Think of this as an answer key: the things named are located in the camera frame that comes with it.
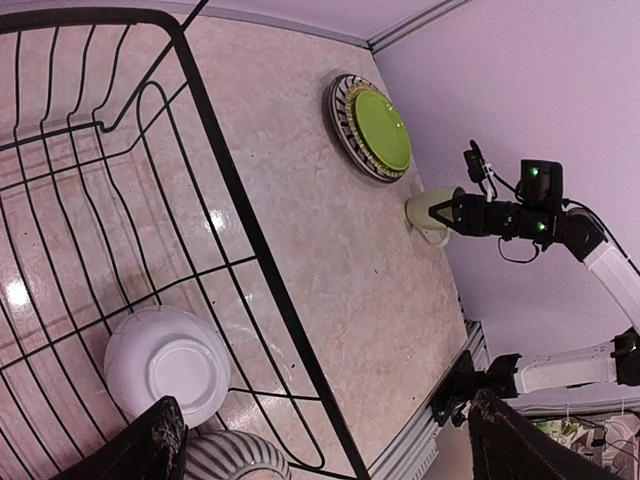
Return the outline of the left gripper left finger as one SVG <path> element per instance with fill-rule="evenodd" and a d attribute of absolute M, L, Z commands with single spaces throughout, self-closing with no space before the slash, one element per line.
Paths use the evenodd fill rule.
<path fill-rule="evenodd" d="M 182 479 L 188 428 L 177 400 L 164 396 L 114 439 L 58 479 Z"/>

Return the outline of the bright green plate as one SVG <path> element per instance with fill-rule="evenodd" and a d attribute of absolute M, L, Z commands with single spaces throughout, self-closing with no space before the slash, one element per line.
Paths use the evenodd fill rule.
<path fill-rule="evenodd" d="M 412 148 L 404 122 L 382 93 L 362 90 L 354 100 L 355 124 L 374 157 L 393 171 L 404 171 L 411 163 Z"/>

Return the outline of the light green mug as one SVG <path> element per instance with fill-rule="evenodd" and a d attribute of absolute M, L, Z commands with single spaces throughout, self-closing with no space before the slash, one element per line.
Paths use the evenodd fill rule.
<path fill-rule="evenodd" d="M 429 189 L 415 194 L 405 202 L 406 219 L 412 229 L 421 234 L 429 245 L 445 247 L 450 240 L 452 230 L 434 219 L 429 209 L 463 194 L 465 190 L 460 186 Z"/>

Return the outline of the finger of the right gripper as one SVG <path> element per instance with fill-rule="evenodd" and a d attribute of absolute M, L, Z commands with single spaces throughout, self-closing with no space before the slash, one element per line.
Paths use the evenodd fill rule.
<path fill-rule="evenodd" d="M 429 208 L 429 215 L 447 228 L 458 231 L 463 218 L 462 207 L 463 204 L 461 200 L 450 198 L 431 206 Z"/>

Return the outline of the white ceramic bowl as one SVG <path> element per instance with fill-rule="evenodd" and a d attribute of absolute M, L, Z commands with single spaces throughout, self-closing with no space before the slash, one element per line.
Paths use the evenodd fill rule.
<path fill-rule="evenodd" d="M 171 396 L 190 428 L 217 413 L 231 380 L 220 335 L 209 323 L 168 305 L 126 317 L 109 338 L 103 366 L 111 397 L 129 417 Z"/>

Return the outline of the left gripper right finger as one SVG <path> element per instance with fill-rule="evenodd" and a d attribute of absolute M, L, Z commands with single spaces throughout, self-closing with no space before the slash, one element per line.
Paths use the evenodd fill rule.
<path fill-rule="evenodd" d="M 493 392 L 473 398 L 468 416 L 475 479 L 615 479 L 553 441 Z"/>

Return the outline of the yellow patterned plate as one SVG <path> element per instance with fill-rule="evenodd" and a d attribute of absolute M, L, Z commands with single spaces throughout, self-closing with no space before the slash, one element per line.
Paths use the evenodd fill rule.
<path fill-rule="evenodd" d="M 365 161 L 377 175 L 401 178 L 411 165 L 408 130 L 389 98 L 373 85 L 357 82 L 346 93 L 347 122 Z"/>

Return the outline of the black wire dish rack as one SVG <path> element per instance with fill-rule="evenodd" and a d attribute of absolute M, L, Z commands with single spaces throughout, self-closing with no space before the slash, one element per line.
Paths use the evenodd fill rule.
<path fill-rule="evenodd" d="M 114 329 L 168 305 L 229 356 L 190 437 L 242 430 L 297 479 L 369 471 L 294 307 L 187 40 L 190 20 L 87 7 L 1 18 L 1 475 L 53 479 L 135 418 Z"/>

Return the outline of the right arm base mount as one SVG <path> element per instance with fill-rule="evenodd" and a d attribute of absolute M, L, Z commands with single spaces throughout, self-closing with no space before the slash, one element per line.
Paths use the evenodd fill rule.
<path fill-rule="evenodd" d="M 453 418 L 454 426 L 461 426 L 466 420 L 462 413 L 465 405 L 482 389 L 488 389 L 501 399 L 516 398 L 515 375 L 520 358 L 519 354 L 502 355 L 487 370 L 476 370 L 471 351 L 464 350 L 432 397 L 430 406 L 434 421 L 444 427 Z"/>

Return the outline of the black white striped plate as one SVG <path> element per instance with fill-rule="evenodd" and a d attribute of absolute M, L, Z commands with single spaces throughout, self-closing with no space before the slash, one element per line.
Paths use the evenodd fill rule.
<path fill-rule="evenodd" d="M 354 100 L 362 90 L 383 92 L 368 79 L 355 74 L 338 75 L 328 87 L 327 105 L 329 118 L 336 135 L 353 163 L 374 180 L 392 184 L 408 171 L 393 171 L 377 160 L 364 144 L 355 124 Z"/>

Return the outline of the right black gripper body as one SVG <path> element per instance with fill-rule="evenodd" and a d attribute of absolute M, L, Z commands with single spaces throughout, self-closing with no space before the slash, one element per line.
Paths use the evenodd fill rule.
<path fill-rule="evenodd" d="M 454 230 L 466 236 L 506 235 L 510 232 L 510 203 L 488 202 L 485 197 L 475 194 L 457 197 Z"/>

